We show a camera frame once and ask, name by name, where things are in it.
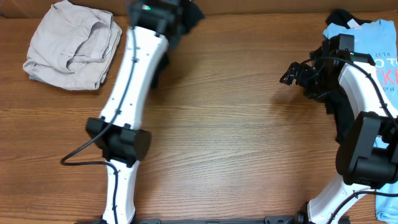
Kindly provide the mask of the black garment in pile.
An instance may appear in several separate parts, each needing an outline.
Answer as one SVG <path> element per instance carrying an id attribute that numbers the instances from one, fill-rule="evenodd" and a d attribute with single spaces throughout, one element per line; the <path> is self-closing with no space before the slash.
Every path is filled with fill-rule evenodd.
<path id="1" fill-rule="evenodd" d="M 349 29 L 348 22 L 352 19 L 359 25 L 372 22 L 370 20 L 358 19 L 344 9 L 336 9 L 327 17 L 326 24 L 336 24 Z M 334 115 L 337 130 L 336 142 L 341 144 L 354 124 L 353 110 L 351 109 L 348 97 L 341 88 L 334 89 L 327 94 L 325 108 L 327 114 Z"/>

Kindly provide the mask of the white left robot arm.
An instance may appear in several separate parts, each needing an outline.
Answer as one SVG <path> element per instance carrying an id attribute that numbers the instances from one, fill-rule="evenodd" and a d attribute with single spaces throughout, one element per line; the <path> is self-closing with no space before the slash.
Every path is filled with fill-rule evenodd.
<path id="1" fill-rule="evenodd" d="M 113 90 L 87 133 L 102 150 L 108 183 L 100 223 L 133 223 L 137 170 L 147 155 L 151 133 L 142 130 L 144 103 L 169 47 L 185 32 L 183 12 L 190 1 L 138 1 L 129 6 L 129 27 Z"/>

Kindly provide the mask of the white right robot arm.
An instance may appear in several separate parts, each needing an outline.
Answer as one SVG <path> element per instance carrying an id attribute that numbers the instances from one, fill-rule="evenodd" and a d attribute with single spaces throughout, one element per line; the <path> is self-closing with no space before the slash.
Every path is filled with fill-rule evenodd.
<path id="1" fill-rule="evenodd" d="M 358 200 L 397 182 L 397 109 L 377 82 L 376 62 L 369 54 L 347 50 L 313 54 L 291 63 L 280 82 L 300 85 L 314 99 L 338 90 L 353 112 L 336 153 L 336 175 L 286 222 L 349 223 L 345 213 Z"/>

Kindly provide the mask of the beige folded trousers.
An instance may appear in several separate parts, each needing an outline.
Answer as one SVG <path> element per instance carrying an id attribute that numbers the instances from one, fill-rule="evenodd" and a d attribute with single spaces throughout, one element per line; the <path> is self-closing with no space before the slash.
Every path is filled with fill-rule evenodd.
<path id="1" fill-rule="evenodd" d="M 23 69 L 31 80 L 66 90 L 97 90 L 121 34 L 112 13 L 57 2 L 34 32 Z"/>

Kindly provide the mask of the light blue printed t-shirt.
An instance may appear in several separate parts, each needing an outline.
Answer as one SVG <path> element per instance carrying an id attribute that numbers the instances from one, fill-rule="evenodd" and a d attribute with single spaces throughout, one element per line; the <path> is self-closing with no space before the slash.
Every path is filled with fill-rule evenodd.
<path id="1" fill-rule="evenodd" d="M 328 27 L 323 31 L 323 35 L 327 39 L 338 34 L 353 35 L 354 51 L 372 55 L 380 86 L 397 111 L 397 33 L 394 22 L 383 19 L 370 22 L 355 19 L 348 19 L 348 22 L 332 22 L 330 19 L 326 24 Z M 397 182 L 386 184 L 378 192 L 397 193 Z M 375 208 L 379 221 L 397 223 L 397 197 L 376 196 Z"/>

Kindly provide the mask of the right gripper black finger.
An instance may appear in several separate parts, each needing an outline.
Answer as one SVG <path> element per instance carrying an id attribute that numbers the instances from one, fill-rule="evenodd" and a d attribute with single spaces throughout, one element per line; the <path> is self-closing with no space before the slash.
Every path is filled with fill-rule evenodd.
<path id="1" fill-rule="evenodd" d="M 289 75 L 299 75 L 303 70 L 303 63 L 292 62 L 287 70 Z"/>
<path id="2" fill-rule="evenodd" d="M 295 80 L 295 70 L 287 70 L 280 78 L 279 82 L 285 85 L 292 86 Z"/>

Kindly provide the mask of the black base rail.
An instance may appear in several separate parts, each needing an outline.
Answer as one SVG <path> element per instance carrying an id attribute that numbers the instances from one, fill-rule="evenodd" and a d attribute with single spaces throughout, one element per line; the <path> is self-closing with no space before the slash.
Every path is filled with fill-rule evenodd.
<path id="1" fill-rule="evenodd" d="M 136 220 L 133 218 L 131 224 L 313 224 L 304 213 L 299 212 L 297 216 L 267 216 L 264 218 L 248 219 L 213 219 L 213 220 L 160 220 L 145 219 Z"/>

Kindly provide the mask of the black t-shirt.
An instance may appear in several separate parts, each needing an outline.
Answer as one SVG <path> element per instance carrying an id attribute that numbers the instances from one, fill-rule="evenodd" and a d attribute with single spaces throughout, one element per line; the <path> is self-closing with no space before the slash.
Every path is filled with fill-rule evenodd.
<path id="1" fill-rule="evenodd" d="M 169 49 L 175 49 L 178 46 L 181 36 L 187 35 L 198 23 L 205 18 L 204 13 L 201 11 L 198 5 L 189 0 L 180 1 L 182 4 L 182 16 L 181 21 L 178 25 L 177 39 L 169 44 Z M 157 88 L 159 83 L 159 75 L 169 65 L 169 55 L 165 52 L 159 61 L 157 68 L 154 73 L 154 77 L 150 84 L 152 89 Z"/>

